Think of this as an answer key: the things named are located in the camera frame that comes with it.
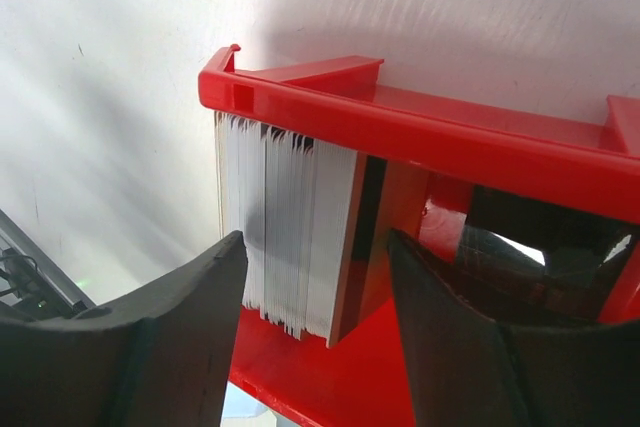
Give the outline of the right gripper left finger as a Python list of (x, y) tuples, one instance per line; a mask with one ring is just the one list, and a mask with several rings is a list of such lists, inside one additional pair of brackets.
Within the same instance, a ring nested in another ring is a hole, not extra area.
[(247, 272), (233, 231), (77, 316), (1, 309), (5, 426), (217, 426)]

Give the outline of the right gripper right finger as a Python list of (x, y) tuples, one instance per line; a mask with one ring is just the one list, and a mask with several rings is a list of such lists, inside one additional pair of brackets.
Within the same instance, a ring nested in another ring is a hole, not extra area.
[(392, 289), (420, 426), (635, 426), (639, 324), (505, 294), (392, 230)]

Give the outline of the white card stack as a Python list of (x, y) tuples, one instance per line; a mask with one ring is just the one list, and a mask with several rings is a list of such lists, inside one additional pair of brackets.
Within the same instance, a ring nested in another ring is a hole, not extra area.
[(219, 227), (242, 233), (242, 305), (334, 346), (352, 267), (372, 258), (385, 160), (232, 114), (214, 118)]

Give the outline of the red plastic bin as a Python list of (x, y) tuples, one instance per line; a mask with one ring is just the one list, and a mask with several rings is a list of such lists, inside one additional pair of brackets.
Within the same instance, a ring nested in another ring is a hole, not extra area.
[[(328, 347), (242, 309), (230, 379), (297, 423), (420, 426), (393, 296), (392, 230), (464, 271), (454, 260), (477, 186), (639, 228), (635, 98), (608, 97), (599, 125), (385, 86), (377, 59), (246, 71), (235, 67), (236, 51), (220, 49), (198, 77), (199, 100), (214, 118), (240, 116), (387, 163), (372, 258), (350, 268), (346, 282), (342, 311), (356, 316), (354, 328)], [(577, 319), (639, 324), (639, 238), (598, 319)]]

